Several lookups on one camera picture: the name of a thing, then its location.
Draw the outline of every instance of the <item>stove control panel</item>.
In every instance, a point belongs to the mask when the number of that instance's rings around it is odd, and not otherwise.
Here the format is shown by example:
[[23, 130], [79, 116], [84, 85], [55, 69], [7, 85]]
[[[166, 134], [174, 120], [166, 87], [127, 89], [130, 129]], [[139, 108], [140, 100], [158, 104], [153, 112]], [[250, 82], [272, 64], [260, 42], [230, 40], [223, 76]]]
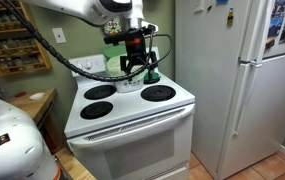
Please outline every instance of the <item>stove control panel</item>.
[[[102, 54], [70, 59], [71, 64], [89, 73], [104, 72], [105, 62], [106, 62], [106, 58]], [[73, 71], [72, 71], [72, 75], [73, 77], [80, 76], [78, 73], [75, 73]]]

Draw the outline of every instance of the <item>tile floor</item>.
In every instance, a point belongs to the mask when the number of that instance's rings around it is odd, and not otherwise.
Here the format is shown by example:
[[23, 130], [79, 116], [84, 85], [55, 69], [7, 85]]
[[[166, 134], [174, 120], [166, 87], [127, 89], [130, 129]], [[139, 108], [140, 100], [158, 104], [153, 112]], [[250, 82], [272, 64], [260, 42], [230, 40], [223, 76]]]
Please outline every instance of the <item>tile floor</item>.
[[[201, 162], [191, 153], [189, 180], [213, 180]], [[227, 180], [285, 180], [285, 154], [276, 154], [257, 162]]]

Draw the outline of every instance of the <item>oven door handle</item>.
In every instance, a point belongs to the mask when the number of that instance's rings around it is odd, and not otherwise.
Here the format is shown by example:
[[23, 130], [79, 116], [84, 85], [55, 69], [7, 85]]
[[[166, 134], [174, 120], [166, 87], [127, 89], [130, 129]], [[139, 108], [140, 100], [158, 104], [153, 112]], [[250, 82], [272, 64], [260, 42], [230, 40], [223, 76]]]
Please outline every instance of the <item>oven door handle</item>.
[[132, 142], [134, 140], [149, 137], [153, 134], [164, 132], [169, 129], [173, 129], [178, 123], [181, 123], [184, 117], [193, 114], [194, 104], [188, 105], [182, 109], [179, 114], [169, 117], [167, 119], [155, 122], [150, 125], [143, 126], [141, 128], [132, 129], [129, 131], [119, 132], [118, 134], [106, 136], [105, 138], [97, 140], [87, 140], [86, 137], [81, 137], [78, 139], [69, 140], [68, 143], [72, 151], [82, 148], [97, 148], [97, 146], [112, 143], [114, 141], [120, 140], [122, 142]]

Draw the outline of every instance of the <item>wooden countertop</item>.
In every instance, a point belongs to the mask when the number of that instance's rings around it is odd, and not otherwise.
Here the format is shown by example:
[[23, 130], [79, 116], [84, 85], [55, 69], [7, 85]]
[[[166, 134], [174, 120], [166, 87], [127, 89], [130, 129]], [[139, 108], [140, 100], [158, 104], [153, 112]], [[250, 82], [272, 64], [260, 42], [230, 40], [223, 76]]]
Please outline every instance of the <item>wooden countertop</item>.
[[71, 154], [67, 148], [63, 148], [55, 154], [64, 169], [73, 179], [96, 180], [95, 177]]
[[[35, 101], [29, 99], [29, 97], [33, 94], [40, 92], [45, 93], [45, 96], [43, 98]], [[56, 89], [51, 88], [42, 91], [28, 92], [25, 96], [22, 97], [12, 97], [7, 102], [27, 112], [34, 120], [35, 124], [38, 124], [55, 96]]]

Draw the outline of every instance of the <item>white robot part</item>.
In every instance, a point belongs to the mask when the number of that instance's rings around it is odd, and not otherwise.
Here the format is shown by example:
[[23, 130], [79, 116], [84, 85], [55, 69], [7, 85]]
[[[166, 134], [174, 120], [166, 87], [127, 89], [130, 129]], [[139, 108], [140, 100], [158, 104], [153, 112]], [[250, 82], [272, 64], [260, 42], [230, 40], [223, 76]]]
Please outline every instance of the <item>white robot part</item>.
[[132, 13], [132, 4], [142, 0], [20, 0], [22, 2], [51, 9], [82, 19], [91, 26], [102, 26], [117, 16], [127, 14], [127, 18], [141, 15]]
[[33, 120], [0, 100], [0, 179], [54, 179], [59, 173]]
[[133, 0], [132, 10], [124, 13], [123, 17], [127, 19], [130, 28], [141, 28], [144, 20], [142, 0]]

